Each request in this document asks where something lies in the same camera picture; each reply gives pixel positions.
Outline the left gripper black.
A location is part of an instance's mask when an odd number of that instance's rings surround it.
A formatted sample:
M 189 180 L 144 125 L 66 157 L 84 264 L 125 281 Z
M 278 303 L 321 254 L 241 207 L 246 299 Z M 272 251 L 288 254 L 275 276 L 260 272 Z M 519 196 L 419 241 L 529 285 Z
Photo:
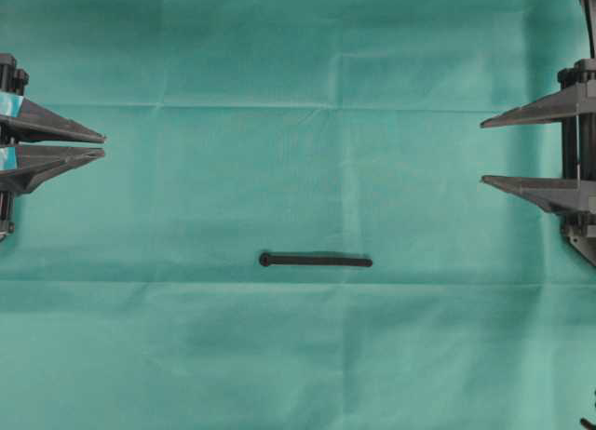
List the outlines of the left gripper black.
M 1 240 L 14 232 L 13 194 L 103 158 L 102 148 L 14 145 L 18 141 L 104 143 L 105 137 L 23 97 L 29 75 L 12 54 L 1 54 Z

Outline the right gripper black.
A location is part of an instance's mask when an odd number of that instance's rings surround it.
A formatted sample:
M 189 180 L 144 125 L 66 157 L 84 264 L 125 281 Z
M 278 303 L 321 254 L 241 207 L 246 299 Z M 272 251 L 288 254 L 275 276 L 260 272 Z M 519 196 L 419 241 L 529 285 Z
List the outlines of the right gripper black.
M 484 175 L 481 182 L 563 214 L 570 239 L 595 237 L 595 91 L 560 90 L 481 122 L 482 128 L 548 124 L 562 120 L 564 179 Z

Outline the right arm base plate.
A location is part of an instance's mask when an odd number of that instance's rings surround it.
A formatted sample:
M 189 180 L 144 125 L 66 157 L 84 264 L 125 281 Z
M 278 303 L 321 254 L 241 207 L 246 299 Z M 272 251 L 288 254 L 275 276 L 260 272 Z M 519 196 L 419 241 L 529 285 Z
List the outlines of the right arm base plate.
M 595 256 L 595 226 L 590 224 L 583 227 L 564 225 L 562 235 L 569 244 L 592 266 L 596 264 Z

